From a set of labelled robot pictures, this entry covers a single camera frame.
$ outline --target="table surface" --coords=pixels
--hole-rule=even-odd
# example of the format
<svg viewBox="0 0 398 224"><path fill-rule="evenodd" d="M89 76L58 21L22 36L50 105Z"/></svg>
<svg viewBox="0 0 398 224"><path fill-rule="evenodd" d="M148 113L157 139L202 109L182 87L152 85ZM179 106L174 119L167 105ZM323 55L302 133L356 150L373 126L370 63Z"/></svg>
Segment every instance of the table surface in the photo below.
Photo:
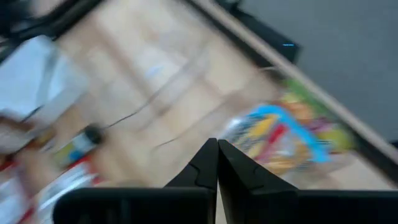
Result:
<svg viewBox="0 0 398 224"><path fill-rule="evenodd" d="M53 0L42 0L41 4L47 7L49 1L53 3ZM146 53L157 52L151 46L159 46L159 40L166 36L168 41L166 44L160 41L160 46L166 46L168 50L169 46L183 46L176 51L179 56L170 61L177 65L190 63L192 66L182 70L186 75L176 78L166 88L167 94L159 95L137 116L108 128L105 143L91 155L93 164L106 180L133 180L140 185L161 187L185 167L207 138L220 134L227 118L258 101L274 99L278 86L268 79L269 72L259 71L225 36L206 25L204 20L195 19L200 16L189 7L179 3L155 7L146 2L106 1L57 42L84 71L90 87L88 93L54 126L59 147L87 124L110 124L144 105L167 82L167 78L165 80L162 75L160 78L148 78L148 73L139 68L156 60L168 62L167 57L174 55L175 52L169 52L166 57ZM220 13L221 20L230 23L233 29L238 27L233 18L216 12L221 10L216 5L207 0L200 2L210 12ZM173 16L187 19L171 19ZM258 44L260 52L267 57L271 55L271 62L284 73L298 77L310 91L321 91L293 65L273 57L274 51L269 50L269 46L259 45L260 40L247 36L249 33L243 28L239 29L236 29L237 32L241 32L243 38L247 37L249 43ZM174 34L184 38L174 39L177 36ZM166 71L163 75L170 78L171 73ZM351 118L352 115L341 109L326 93L321 92L320 99L332 105L334 112L343 115L343 119ZM363 128L357 120L349 124ZM367 134L374 144L388 147L368 129L362 134ZM351 157L350 165L328 173L308 187L392 188L375 167L358 155ZM28 164L37 192L61 172L54 168L47 155L23 152L20 158ZM217 222L225 222L223 215L218 215Z"/></svg>

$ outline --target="gray floor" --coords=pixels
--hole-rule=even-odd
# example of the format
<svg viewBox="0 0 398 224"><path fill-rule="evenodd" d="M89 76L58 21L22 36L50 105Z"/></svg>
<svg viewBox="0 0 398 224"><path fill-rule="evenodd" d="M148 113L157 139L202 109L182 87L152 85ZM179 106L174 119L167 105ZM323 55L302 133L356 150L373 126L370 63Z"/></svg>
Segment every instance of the gray floor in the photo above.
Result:
<svg viewBox="0 0 398 224"><path fill-rule="evenodd" d="M398 139L398 0L245 0L299 43L298 67L386 139Z"/></svg>

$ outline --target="wooden table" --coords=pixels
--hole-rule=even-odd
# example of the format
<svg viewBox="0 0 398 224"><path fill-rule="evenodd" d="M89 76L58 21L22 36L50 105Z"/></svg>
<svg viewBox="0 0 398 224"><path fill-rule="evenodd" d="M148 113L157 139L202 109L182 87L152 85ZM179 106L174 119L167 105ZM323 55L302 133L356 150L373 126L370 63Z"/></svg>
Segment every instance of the wooden table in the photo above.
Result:
<svg viewBox="0 0 398 224"><path fill-rule="evenodd" d="M390 145L266 43L210 0L198 2L256 46L282 73L316 93L353 129L391 158L398 158ZM268 71L253 65L223 34L177 1L107 1L57 44L90 81L88 93L55 123L58 146L89 123L111 124L137 110L168 78L177 77L140 113L107 130L106 142L91 156L98 172L110 181L132 179L148 186L165 185L185 167L208 137L220 134L228 119L258 102L275 99L279 92ZM167 56L159 56L154 45L165 50ZM151 77L142 67L155 62L169 63L165 67L170 70ZM171 72L174 65L170 63L189 66L182 66L179 73L175 73ZM358 155L352 157L349 166L327 174L308 187L393 188L377 169ZM49 161L48 158L29 155L25 159L31 161L35 169L54 170L49 165L51 162L37 165L37 160ZM35 189L40 190L58 173L56 170L49 175L37 175Z"/></svg>

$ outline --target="small bottle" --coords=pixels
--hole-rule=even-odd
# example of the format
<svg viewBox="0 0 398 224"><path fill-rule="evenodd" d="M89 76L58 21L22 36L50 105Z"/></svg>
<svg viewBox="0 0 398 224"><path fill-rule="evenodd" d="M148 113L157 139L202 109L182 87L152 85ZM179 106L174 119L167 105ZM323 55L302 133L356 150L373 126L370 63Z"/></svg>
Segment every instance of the small bottle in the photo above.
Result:
<svg viewBox="0 0 398 224"><path fill-rule="evenodd" d="M102 130L93 124L88 125L67 145L55 152L53 159L61 168L66 168L84 157L102 142Z"/></svg>

